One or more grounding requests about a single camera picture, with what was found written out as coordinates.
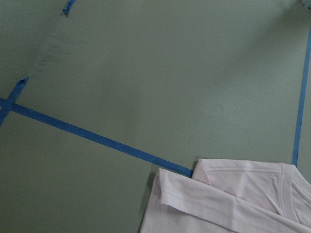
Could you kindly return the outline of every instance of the blue tape strip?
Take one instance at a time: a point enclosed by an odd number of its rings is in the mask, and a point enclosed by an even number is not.
[[[76,2],[76,0],[69,0],[66,3],[66,7],[65,9],[63,9],[63,12],[67,15],[70,11],[70,9],[72,8],[72,5]]]
[[[306,91],[307,91],[307,80],[308,80],[308,72],[309,72],[309,64],[310,64],[310,54],[311,54],[311,29],[309,31],[306,57],[305,57],[305,63],[304,63],[304,67],[303,67],[298,115],[297,115],[297,122],[296,122],[296,133],[295,133],[294,150],[293,150],[293,158],[292,158],[292,164],[294,164],[295,166],[297,166],[297,163],[298,163],[299,144],[300,144],[300,135],[301,135],[301,126],[302,126],[302,116],[303,116],[303,108],[305,105],[305,98],[306,98]]]
[[[23,90],[23,88],[27,84],[28,80],[29,80],[29,78],[26,77],[26,78],[18,81],[18,83],[15,85],[13,91],[10,93],[8,99],[2,103],[2,107],[0,110],[0,127],[1,127],[2,123],[4,122],[5,118],[8,116],[14,102],[19,97],[21,91]]]
[[[3,103],[4,103],[4,100],[0,98],[0,105],[3,105]],[[47,116],[47,115],[39,113],[39,112],[36,112],[36,111],[31,110],[29,108],[25,108],[21,105],[13,104],[11,111],[18,113],[18,114],[21,114],[23,116],[32,118],[34,120],[40,121],[42,123],[54,126],[54,127],[59,128],[61,130],[64,130],[64,131],[67,131],[69,133],[75,134],[77,136],[83,137],[85,139],[91,140],[93,142],[97,142],[97,143],[102,144],[104,146],[113,148],[113,149],[121,151],[123,153],[132,155],[136,158],[145,160],[145,161],[150,162],[152,164],[156,164],[156,165],[159,165],[163,168],[175,171],[175,172],[182,174],[184,176],[187,176],[187,177],[192,176],[193,171],[186,168],[186,167],[180,166],[178,164],[174,164],[174,163],[167,161],[165,159],[161,159],[159,157],[148,154],[146,152],[135,149],[133,147],[127,146],[125,144],[114,141],[114,140],[109,139],[107,137],[101,136],[101,135],[96,134],[96,133],[92,133],[90,131],[84,130],[84,129],[79,128],[77,126],[68,124],[64,121],[55,119],[53,117]]]

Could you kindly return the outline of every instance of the blue line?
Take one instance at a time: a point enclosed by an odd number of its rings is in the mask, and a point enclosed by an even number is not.
[[[310,64],[310,53],[311,53],[311,29],[309,31],[306,57],[305,57],[305,63],[304,63],[304,67],[303,67],[303,75],[302,75],[300,99],[299,99],[299,108],[298,108],[297,123],[296,123],[296,133],[295,133],[294,150],[293,150],[293,158],[292,158],[292,164],[294,164],[295,166],[297,166],[297,163],[298,163],[299,144],[300,144],[301,126],[302,126],[302,116],[303,116],[303,108],[305,105],[305,98],[306,98],[306,91],[307,91],[307,80],[308,80],[308,72],[309,72],[309,64]]]
[[[0,106],[4,104],[4,100],[0,98]],[[85,139],[91,140],[93,142],[97,142],[99,144],[102,144],[104,146],[110,147],[112,149],[121,151],[123,153],[132,155],[136,158],[145,160],[147,162],[150,162],[155,165],[159,165],[163,168],[172,170],[174,172],[177,172],[179,174],[182,174],[187,177],[191,177],[193,171],[183,167],[178,164],[174,164],[170,161],[167,161],[165,159],[161,159],[159,157],[156,157],[154,155],[148,154],[146,152],[143,152],[141,150],[135,149],[133,147],[127,146],[125,144],[122,144],[120,142],[114,141],[112,139],[109,139],[107,137],[101,136],[96,133],[92,133],[90,131],[84,130],[82,128],[79,128],[77,126],[71,125],[69,123],[66,123],[64,121],[55,119],[53,117],[47,116],[45,114],[36,112],[34,110],[31,110],[29,108],[25,108],[18,104],[13,104],[12,110],[15,113],[21,114],[23,116],[32,118],[34,120],[40,121],[42,123],[54,126],[56,128],[59,128],[61,130],[67,131],[69,133],[75,134],[77,136],[83,137]]]
[[[66,3],[66,7],[65,9],[63,9],[63,12],[67,15],[70,11],[70,9],[72,8],[72,5],[76,2],[76,0],[69,0]]]
[[[13,91],[10,93],[8,99],[5,100],[3,102],[3,104],[1,105],[2,107],[0,110],[0,127],[1,127],[2,123],[4,122],[5,118],[8,116],[14,102],[19,97],[21,91],[23,90],[23,88],[27,84],[28,80],[29,80],[29,78],[26,77],[26,78],[18,81],[18,83],[15,85]]]

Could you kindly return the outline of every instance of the painter's tape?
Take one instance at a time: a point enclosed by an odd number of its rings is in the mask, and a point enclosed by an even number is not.
[[[0,105],[3,105],[3,103],[4,103],[4,100],[0,98]],[[120,142],[114,141],[114,140],[109,139],[107,137],[101,136],[101,135],[96,134],[96,133],[92,133],[88,130],[84,130],[84,129],[79,128],[77,126],[68,124],[64,121],[55,119],[53,117],[47,116],[47,115],[39,113],[39,112],[36,112],[36,111],[31,110],[29,108],[25,108],[21,105],[13,104],[11,111],[18,113],[18,114],[21,114],[23,116],[32,118],[34,120],[40,121],[42,123],[54,126],[54,127],[59,128],[61,130],[67,131],[69,133],[78,135],[80,137],[91,140],[93,142],[97,142],[97,143],[102,144],[104,146],[113,148],[113,149],[121,151],[123,153],[132,155],[134,157],[145,160],[145,161],[150,162],[152,164],[159,165],[163,168],[175,171],[175,172],[182,174],[184,176],[187,176],[187,177],[192,176],[193,171],[186,168],[186,167],[183,167],[183,166],[178,165],[178,164],[174,164],[174,163],[167,161],[165,159],[161,159],[159,157],[148,154],[146,152],[143,152],[143,151],[138,150],[136,148],[122,144]]]
[[[295,166],[297,166],[297,163],[298,163],[299,144],[300,144],[300,135],[301,135],[301,126],[302,126],[302,116],[303,116],[303,108],[305,105],[305,98],[306,98],[306,91],[307,91],[307,80],[308,80],[308,73],[309,73],[310,54],[311,54],[311,29],[309,31],[306,57],[305,57],[305,63],[304,63],[304,67],[303,67],[298,115],[297,115],[297,122],[296,122],[296,133],[295,133],[294,150],[293,150],[293,158],[292,158],[292,164],[294,164]]]
[[[63,12],[67,15],[72,8],[72,5],[76,2],[76,0],[69,0],[66,3],[66,7],[63,9]]]
[[[7,100],[4,100],[2,103],[2,107],[0,110],[0,126],[4,122],[5,118],[8,116],[10,110],[12,109],[13,104],[15,103],[16,99],[19,97],[21,91],[27,84],[29,78],[24,78],[20,80],[16,86],[14,87],[13,91],[10,93],[9,97]]]

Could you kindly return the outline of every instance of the gray surface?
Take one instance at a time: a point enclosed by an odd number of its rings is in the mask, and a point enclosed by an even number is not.
[[[290,163],[311,14],[294,0],[2,1],[0,97],[193,168]],[[308,84],[299,170],[311,181]],[[137,232],[157,166],[10,113],[1,232]]]

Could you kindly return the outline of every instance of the cloth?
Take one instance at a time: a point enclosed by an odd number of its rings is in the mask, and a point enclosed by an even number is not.
[[[192,179],[160,169],[141,233],[311,233],[311,185],[295,166],[199,160]]]

